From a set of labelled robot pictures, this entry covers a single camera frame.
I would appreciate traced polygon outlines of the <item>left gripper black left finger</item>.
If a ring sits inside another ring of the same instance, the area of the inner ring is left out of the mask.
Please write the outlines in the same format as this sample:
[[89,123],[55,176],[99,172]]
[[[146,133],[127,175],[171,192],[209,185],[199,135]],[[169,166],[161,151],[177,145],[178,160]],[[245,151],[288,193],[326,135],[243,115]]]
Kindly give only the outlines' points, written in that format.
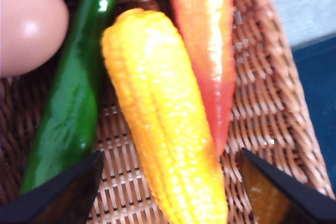
[[96,151],[1,207],[1,223],[86,223],[98,192],[103,154]]

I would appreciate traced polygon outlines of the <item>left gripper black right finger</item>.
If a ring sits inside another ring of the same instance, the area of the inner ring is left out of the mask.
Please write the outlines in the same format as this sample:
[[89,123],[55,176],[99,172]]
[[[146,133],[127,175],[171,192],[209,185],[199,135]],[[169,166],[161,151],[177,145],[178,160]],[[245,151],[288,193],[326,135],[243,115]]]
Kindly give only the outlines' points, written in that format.
[[240,172],[258,223],[335,223],[335,200],[289,176],[246,148]]

